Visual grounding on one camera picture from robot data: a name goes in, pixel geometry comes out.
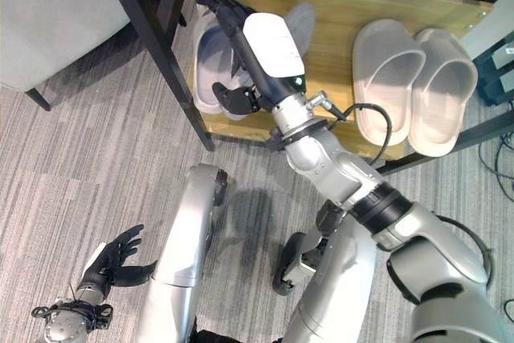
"wooden shelf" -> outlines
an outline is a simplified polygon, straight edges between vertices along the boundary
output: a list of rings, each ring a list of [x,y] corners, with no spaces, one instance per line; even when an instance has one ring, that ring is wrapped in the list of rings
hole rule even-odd
[[[352,48],[358,31],[379,18],[395,18],[415,34],[427,27],[444,28],[457,37],[476,25],[492,5],[472,0],[239,0],[256,10],[285,15],[301,2],[316,10],[316,27],[308,53],[304,57],[307,95],[325,90],[333,103],[344,109],[353,103]],[[330,114],[319,108],[319,116]],[[241,121],[229,121],[224,115],[204,116],[212,133],[264,141],[273,127],[269,114],[258,113]],[[350,151],[373,156],[378,147],[367,143],[355,124],[346,123],[337,135]],[[387,158],[403,155],[403,145],[392,146]]]

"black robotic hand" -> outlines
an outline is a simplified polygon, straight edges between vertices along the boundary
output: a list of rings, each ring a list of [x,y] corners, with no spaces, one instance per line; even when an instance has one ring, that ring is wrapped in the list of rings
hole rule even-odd
[[[143,228],[143,224],[136,225],[107,244],[84,273],[78,289],[96,288],[103,293],[105,300],[111,286],[134,287],[148,281],[157,261],[146,266],[123,267],[125,260],[137,252],[141,238],[134,238]]]
[[[196,2],[208,7],[216,15],[219,26],[232,43],[236,35],[241,34],[248,15],[255,12],[253,8],[244,6],[236,0],[196,0]],[[240,54],[244,55],[241,49],[234,47],[232,76],[239,68],[246,70],[245,59]],[[232,114],[246,115],[260,110],[254,88],[241,87],[229,90],[224,84],[216,82],[212,85],[212,91],[219,103]]]

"white slipper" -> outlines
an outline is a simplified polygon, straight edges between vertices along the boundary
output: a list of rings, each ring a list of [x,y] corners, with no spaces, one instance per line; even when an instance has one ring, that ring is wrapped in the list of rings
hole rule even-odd
[[[425,63],[425,53],[397,20],[366,25],[353,44],[353,93],[356,103],[378,104],[391,118],[390,145],[406,139],[410,128],[412,83]],[[358,109],[357,126],[375,145],[386,138],[386,121],[373,110]]]
[[[426,64],[413,86],[409,142],[418,153],[440,157],[455,146],[478,72],[448,31],[423,30],[416,41]]]
[[[230,82],[233,59],[230,40],[211,12],[200,17],[194,37],[193,102],[201,112],[219,114],[222,108],[212,92],[212,84]]]

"robotic hand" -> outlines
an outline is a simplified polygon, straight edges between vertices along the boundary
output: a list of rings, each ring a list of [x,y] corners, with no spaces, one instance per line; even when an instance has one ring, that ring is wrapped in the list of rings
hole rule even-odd
[[[133,287],[149,280],[157,264],[124,267],[125,260],[137,252],[143,229],[136,225],[108,244],[102,243],[90,258],[73,299],[58,298],[50,308],[37,307],[32,316],[45,319],[44,339],[48,343],[84,343],[94,329],[108,329],[112,306],[102,304],[111,286]]]
[[[249,99],[257,100],[259,107],[275,118],[278,128],[272,134],[273,147],[285,149],[289,165],[311,180],[335,208],[333,215],[328,216],[332,219],[328,227],[332,236],[323,260],[332,259],[331,265],[335,266],[334,251],[345,244],[345,237],[341,237],[343,227],[345,223],[352,227],[357,222],[382,250],[391,252],[390,276],[404,297],[416,304],[412,341],[514,341],[487,300],[487,274],[475,253],[437,216],[409,201],[368,163],[347,152],[327,130],[326,121],[314,116],[312,110],[317,105],[338,120],[344,120],[353,108],[362,107],[351,107],[343,113],[323,92],[306,98],[304,65],[283,19],[247,12],[247,7],[231,0],[197,3],[217,15],[220,27],[255,82]],[[226,89],[214,84],[213,91],[230,111],[230,104],[224,104]],[[326,228],[326,223],[318,227],[319,233],[327,233]],[[356,245],[353,249],[358,254],[358,249],[365,246]],[[306,252],[300,243],[296,243],[296,249],[299,258],[290,259],[289,266],[279,271],[282,283],[295,279],[294,266]],[[335,288],[338,284],[334,280],[353,263],[348,258],[346,265],[338,266],[339,272],[333,272],[330,264],[321,262],[296,308],[283,343],[330,341],[335,336],[336,341],[341,341],[341,317],[328,317],[337,312],[331,309],[336,302],[326,288]]]

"sofa leg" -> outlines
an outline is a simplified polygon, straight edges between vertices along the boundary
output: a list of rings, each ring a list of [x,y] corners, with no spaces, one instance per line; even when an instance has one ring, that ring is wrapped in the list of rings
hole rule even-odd
[[[36,104],[43,108],[43,110],[46,110],[47,112],[50,111],[50,105],[48,104],[47,100],[45,100],[35,88],[25,92],[25,94],[27,94]]]

